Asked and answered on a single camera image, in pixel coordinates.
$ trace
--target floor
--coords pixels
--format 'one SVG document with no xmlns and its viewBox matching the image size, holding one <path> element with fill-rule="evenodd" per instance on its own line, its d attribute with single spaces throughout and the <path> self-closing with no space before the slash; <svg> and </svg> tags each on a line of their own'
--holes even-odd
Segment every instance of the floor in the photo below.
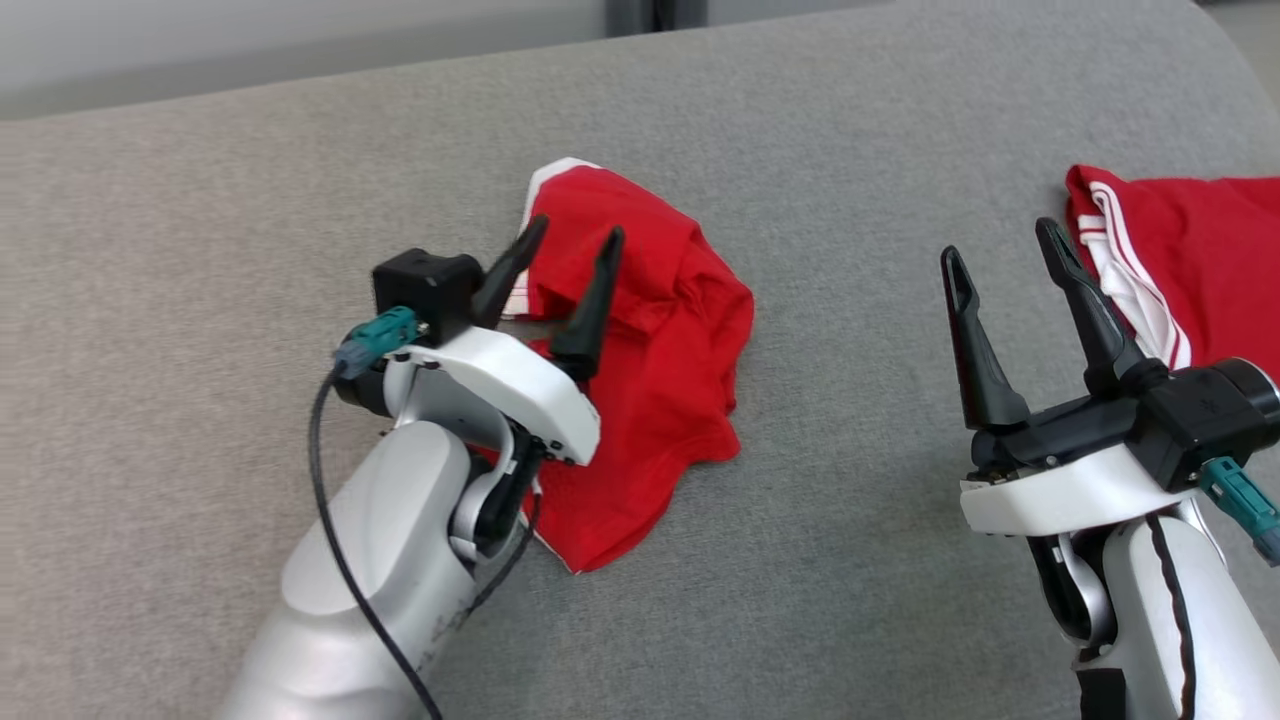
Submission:
<svg viewBox="0 0 1280 720">
<path fill-rule="evenodd" d="M 1280 0 L 1219 0 L 1204 9 L 1235 41 L 1280 108 Z"/>
</svg>

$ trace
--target red cloth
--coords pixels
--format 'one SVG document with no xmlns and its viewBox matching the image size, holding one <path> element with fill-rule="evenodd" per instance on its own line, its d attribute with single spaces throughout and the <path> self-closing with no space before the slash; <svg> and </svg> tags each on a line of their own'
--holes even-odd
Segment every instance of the red cloth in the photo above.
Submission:
<svg viewBox="0 0 1280 720">
<path fill-rule="evenodd" d="M 600 369 L 589 383 L 600 445 L 588 466 L 548 462 L 539 474 L 538 534 L 581 573 L 639 544 L 690 464 L 737 455 L 728 414 L 754 301 L 698 223 L 621 176 L 577 165 L 535 176 L 532 192 L 529 211 L 550 219 L 529 270 L 532 319 L 566 318 L 609 231 L 626 232 Z"/>
<path fill-rule="evenodd" d="M 1125 182 L 1076 165 L 1066 187 L 1082 255 L 1143 351 L 1280 378 L 1280 178 Z"/>
</svg>

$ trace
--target white wall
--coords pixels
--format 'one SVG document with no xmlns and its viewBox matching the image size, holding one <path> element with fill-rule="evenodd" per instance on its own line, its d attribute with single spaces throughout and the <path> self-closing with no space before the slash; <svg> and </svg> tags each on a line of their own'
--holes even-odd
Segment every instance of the white wall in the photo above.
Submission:
<svg viewBox="0 0 1280 720">
<path fill-rule="evenodd" d="M 0 3 L 0 118 L 607 33 L 607 0 Z"/>
</svg>

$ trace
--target black cable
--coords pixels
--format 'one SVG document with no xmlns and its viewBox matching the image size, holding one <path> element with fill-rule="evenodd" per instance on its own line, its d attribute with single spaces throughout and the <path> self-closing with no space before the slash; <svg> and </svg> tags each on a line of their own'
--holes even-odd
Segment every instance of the black cable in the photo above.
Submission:
<svg viewBox="0 0 1280 720">
<path fill-rule="evenodd" d="M 378 619 L 378 614 L 369 605 L 369 600 L 365 593 L 360 591 L 360 585 L 356 584 L 356 578 L 351 574 L 351 568 L 347 566 L 347 557 L 342 552 L 342 547 L 338 544 L 338 534 L 333 529 L 333 518 L 329 516 L 329 501 L 325 498 L 324 493 L 324 475 L 320 471 L 320 416 L 324 414 L 324 401 L 328 397 L 329 391 L 333 389 L 333 384 L 338 380 L 342 374 L 343 368 L 346 368 L 346 361 L 339 360 L 329 375 L 320 384 L 320 392 L 316 393 L 315 404 L 311 406 L 311 425 L 307 433 L 307 454 L 311 460 L 311 486 L 316 492 L 316 511 L 320 514 L 320 524 L 324 525 L 325 538 L 329 541 L 329 550 L 333 552 L 333 560 L 338 565 L 338 571 L 342 573 L 343 582 L 347 583 L 347 589 L 351 591 L 351 597 L 356 598 L 356 605 L 360 606 L 360 611 L 364 612 L 365 619 L 369 620 L 369 625 L 378 633 L 378 638 L 383 641 L 387 646 L 387 652 L 392 655 L 396 660 L 396 665 L 404 673 L 408 678 L 408 683 L 413 685 L 413 692 L 417 693 L 417 698 L 422 701 L 422 707 L 426 708 L 428 715 L 431 720 L 440 720 L 440 708 L 435 705 L 431 698 L 431 693 L 426 689 L 426 684 L 422 683 L 422 678 L 417 675 L 417 671 L 410 665 L 404 653 L 401 652 L 396 639 L 392 638 L 387 628 L 383 626 L 383 621 Z"/>
<path fill-rule="evenodd" d="M 1151 543 L 1156 546 L 1156 556 L 1160 557 L 1160 571 L 1165 575 L 1165 587 L 1174 602 L 1174 624 L 1178 625 L 1178 634 L 1181 635 L 1181 662 L 1183 662 L 1183 711 L 1178 720 L 1193 720 L 1196 717 L 1196 648 L 1192 644 L 1192 621 L 1187 615 L 1187 598 L 1183 596 L 1183 585 L 1178 582 L 1178 571 L 1174 569 L 1174 556 L 1169 552 L 1169 539 L 1165 537 L 1165 528 L 1160 524 L 1160 516 L 1155 512 L 1147 515 L 1147 527 L 1151 528 Z"/>
<path fill-rule="evenodd" d="M 485 585 L 483 591 L 480 591 L 480 594 L 477 594 L 476 598 L 471 601 L 471 607 L 467 609 L 468 618 L 471 616 L 472 612 L 476 611 L 476 609 L 479 609 L 481 605 L 484 605 L 486 600 L 489 600 L 489 596 L 493 594 L 493 591 L 498 589 L 498 585 L 500 585 L 502 582 L 507 579 L 507 575 L 511 574 L 511 569 L 516 566 L 516 561 L 520 560 L 520 556 L 524 555 L 525 550 L 529 547 L 529 541 L 534 539 L 534 530 L 538 529 L 538 518 L 541 514 L 543 514 L 543 493 L 534 492 L 534 511 L 529 514 L 529 528 L 525 530 L 525 537 L 520 538 L 520 544 L 517 544 L 516 550 L 512 551 L 511 557 L 507 559 L 507 562 L 502 566 L 502 570 L 498 570 L 498 574 L 494 575 L 493 579 L 489 580 L 489 584 Z"/>
</svg>

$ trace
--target garment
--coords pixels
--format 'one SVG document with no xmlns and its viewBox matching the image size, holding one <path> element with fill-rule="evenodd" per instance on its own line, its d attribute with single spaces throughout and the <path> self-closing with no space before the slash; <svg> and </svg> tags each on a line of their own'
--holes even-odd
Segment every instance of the garment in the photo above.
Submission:
<svg viewBox="0 0 1280 720">
<path fill-rule="evenodd" d="M 728 414 L 754 300 L 698 223 L 607 169 L 575 159 L 543 168 L 525 222 L 539 214 L 550 220 L 547 234 L 507 305 L 527 319 L 567 318 L 609 231 L 626 233 L 600 369 L 588 384 L 599 448 L 588 466 L 549 462 L 539 474 L 539 537 L 571 571 L 590 571 L 644 539 L 690 464 L 737 454 Z M 545 352 L 547 342 L 535 347 Z"/>
<path fill-rule="evenodd" d="M 1068 217 L 1138 346 L 1170 368 L 1280 378 L 1280 178 L 1139 179 L 1076 165 Z"/>
</svg>

